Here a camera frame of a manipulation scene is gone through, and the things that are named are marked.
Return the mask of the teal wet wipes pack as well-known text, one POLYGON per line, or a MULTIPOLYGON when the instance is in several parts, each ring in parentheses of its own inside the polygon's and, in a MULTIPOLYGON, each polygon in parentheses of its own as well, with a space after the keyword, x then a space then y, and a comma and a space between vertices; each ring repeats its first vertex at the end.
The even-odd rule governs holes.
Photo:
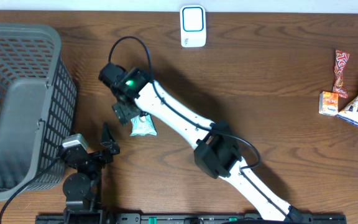
POLYGON ((149 114, 144 116, 136 116, 131 119, 132 132, 131 136, 157 135, 152 117, 149 114))

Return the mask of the orange tissue pack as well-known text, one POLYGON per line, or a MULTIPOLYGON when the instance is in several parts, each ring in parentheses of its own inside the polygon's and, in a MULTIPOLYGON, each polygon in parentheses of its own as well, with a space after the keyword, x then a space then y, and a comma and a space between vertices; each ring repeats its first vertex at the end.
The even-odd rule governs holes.
POLYGON ((319 94, 319 114, 336 116, 338 114, 338 101, 337 93, 322 91, 319 94))

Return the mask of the red Top chocolate bar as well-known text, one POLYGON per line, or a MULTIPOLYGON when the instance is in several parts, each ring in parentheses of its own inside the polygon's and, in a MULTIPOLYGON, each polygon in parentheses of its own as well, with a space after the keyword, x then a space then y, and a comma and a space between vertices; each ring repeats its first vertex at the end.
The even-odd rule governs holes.
POLYGON ((349 53, 342 50, 335 50, 333 92, 337 93, 341 98, 348 98, 347 88, 344 84, 344 69, 349 57, 349 53))

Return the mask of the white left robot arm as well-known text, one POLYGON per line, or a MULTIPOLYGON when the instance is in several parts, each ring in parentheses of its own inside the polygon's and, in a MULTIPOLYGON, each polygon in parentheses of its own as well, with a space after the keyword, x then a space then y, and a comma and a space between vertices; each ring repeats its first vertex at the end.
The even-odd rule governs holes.
POLYGON ((59 149, 60 159, 72 169, 63 183, 66 208, 63 223, 114 223, 114 215, 101 206, 102 170, 120 153, 107 123, 103 123, 101 145, 104 149, 88 152, 88 143, 81 134, 65 138, 59 149))

